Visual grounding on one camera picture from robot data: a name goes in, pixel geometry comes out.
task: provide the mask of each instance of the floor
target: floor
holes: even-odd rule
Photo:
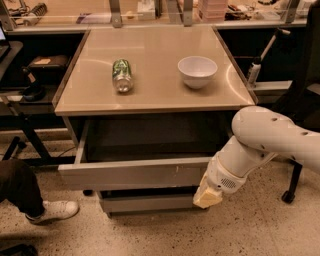
[[[16,132],[0,133],[0,154]],[[41,132],[52,154],[74,154],[66,131]],[[28,145],[14,157],[32,156]],[[292,167],[276,158],[254,171],[247,183],[221,204],[203,211],[113,216],[101,210],[97,195],[84,196],[64,185],[57,166],[37,167],[47,200],[76,200],[73,218],[33,226],[14,206],[0,204],[0,250],[26,243],[39,255],[320,255],[320,176],[304,169],[290,205],[281,195]]]

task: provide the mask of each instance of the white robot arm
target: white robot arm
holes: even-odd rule
[[[234,193],[249,173],[277,155],[320,172],[320,133],[296,126],[288,117],[266,108],[241,109],[232,120],[234,135],[210,160],[194,204],[207,208]]]

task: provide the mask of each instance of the bowl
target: bowl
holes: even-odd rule
[[[189,56],[179,61],[178,69],[186,85],[192,89],[200,89],[211,82],[218,66],[206,57]]]

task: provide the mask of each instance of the can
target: can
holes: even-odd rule
[[[119,93],[126,93],[133,87],[130,64],[125,59],[116,60],[112,67],[113,86]]]

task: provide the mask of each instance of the sneaker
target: sneaker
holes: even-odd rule
[[[31,224],[39,224],[49,220],[64,220],[73,217],[79,211],[79,204],[73,201],[43,201],[44,213],[33,218],[26,215]]]

